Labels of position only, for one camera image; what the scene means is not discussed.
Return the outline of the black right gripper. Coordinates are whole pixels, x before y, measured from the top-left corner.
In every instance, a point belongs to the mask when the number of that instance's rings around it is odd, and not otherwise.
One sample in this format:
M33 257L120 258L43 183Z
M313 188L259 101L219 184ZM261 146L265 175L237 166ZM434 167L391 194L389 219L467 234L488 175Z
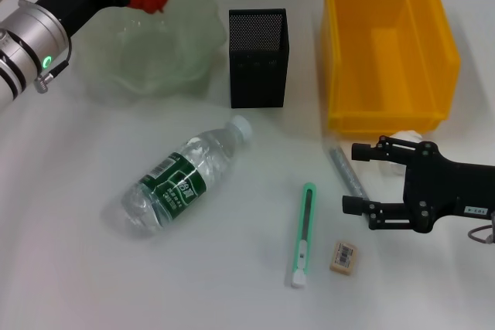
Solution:
M366 216L370 230L406 230L407 210L418 233L431 232L445 216L489 220L494 213L494 167L451 161L433 142L382 135L374 147L353 143L351 159L406 166L404 204L343 196L343 213Z

